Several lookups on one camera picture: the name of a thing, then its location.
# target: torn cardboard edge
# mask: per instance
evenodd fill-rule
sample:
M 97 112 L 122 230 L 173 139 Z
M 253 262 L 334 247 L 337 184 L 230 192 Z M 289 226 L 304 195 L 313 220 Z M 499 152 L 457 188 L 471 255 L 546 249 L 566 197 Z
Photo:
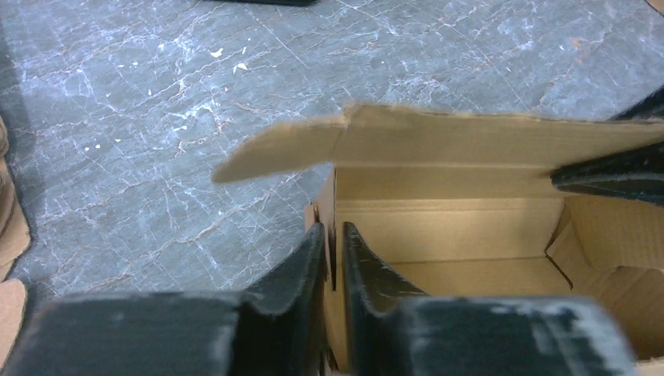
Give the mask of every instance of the torn cardboard edge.
M 0 284 L 0 370 L 12 352 L 23 323 L 27 290 L 20 280 L 6 280 Z

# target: open cardboard box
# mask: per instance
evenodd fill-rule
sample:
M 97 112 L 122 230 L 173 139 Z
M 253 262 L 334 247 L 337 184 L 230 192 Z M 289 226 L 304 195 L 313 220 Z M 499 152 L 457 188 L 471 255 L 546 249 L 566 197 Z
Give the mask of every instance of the open cardboard box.
M 664 208 L 555 190 L 561 166 L 664 140 L 657 121 L 557 121 L 358 105 L 276 125 L 213 175 L 228 183 L 334 162 L 313 203 L 327 262 L 341 224 L 433 295 L 594 296 L 644 374 L 664 374 Z M 328 278 L 327 337 L 348 369 L 341 275 Z

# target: marble floor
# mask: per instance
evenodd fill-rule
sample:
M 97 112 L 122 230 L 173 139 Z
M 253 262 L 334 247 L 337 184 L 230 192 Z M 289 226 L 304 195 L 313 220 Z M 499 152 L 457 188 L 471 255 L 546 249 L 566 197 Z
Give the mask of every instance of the marble floor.
M 643 0 L 2 0 L 0 115 L 31 301 L 242 288 L 303 232 L 327 166 L 212 186 L 279 119 L 349 101 L 608 118 L 664 83 Z

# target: cardboard box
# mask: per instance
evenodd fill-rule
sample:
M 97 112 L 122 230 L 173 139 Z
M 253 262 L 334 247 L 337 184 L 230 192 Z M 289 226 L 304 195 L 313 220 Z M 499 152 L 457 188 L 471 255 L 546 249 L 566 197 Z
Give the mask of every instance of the cardboard box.
M 214 172 L 228 183 L 334 162 L 313 205 L 341 270 L 341 224 L 433 295 L 594 296 L 646 374 L 664 372 L 664 208 L 556 191 L 561 166 L 661 142 L 657 121 L 560 121 L 358 105 L 283 123 Z M 348 369 L 341 274 L 327 337 Z

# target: cardboard flap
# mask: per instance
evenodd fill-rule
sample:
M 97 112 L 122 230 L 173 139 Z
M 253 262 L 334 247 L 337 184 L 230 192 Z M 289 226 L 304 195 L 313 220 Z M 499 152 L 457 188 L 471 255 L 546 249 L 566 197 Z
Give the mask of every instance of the cardboard flap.
M 565 198 L 583 250 L 596 269 L 664 269 L 664 208 L 610 197 Z
M 250 138 L 212 176 L 229 183 L 333 161 L 337 166 L 550 170 L 661 142 L 661 121 L 564 121 L 355 105 Z
M 345 128 L 342 116 L 275 125 L 251 137 L 217 165 L 212 182 L 231 183 L 330 161 Z
M 334 150 L 340 166 L 549 169 L 664 139 L 661 121 L 551 120 L 524 114 L 447 114 L 358 105 Z

